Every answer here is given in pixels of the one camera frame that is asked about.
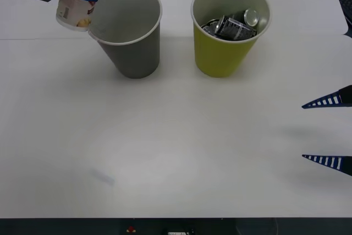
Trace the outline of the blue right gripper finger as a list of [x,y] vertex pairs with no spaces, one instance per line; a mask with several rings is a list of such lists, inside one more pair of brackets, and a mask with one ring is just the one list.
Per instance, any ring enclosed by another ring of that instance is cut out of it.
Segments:
[[352,176],[352,157],[351,156],[318,156],[302,155],[303,158],[317,164],[334,169],[341,173]]
[[326,107],[351,107],[352,85],[346,86],[326,96],[317,98],[302,106],[303,109],[326,108]]

